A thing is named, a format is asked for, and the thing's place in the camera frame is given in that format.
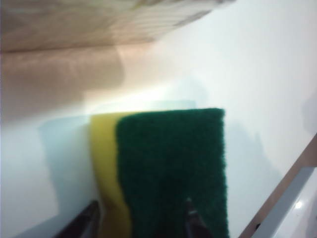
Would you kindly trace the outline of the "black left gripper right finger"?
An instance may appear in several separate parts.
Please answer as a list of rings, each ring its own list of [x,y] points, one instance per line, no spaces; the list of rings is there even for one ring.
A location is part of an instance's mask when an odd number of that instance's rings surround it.
[[[184,211],[184,237],[185,238],[212,238],[213,235],[206,227],[201,215],[194,207],[191,198],[185,201]]]

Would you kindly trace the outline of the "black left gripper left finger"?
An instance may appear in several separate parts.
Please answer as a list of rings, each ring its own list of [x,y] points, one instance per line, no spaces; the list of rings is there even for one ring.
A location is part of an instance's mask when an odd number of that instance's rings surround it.
[[[54,238],[97,238],[101,210],[98,201],[93,200]]]

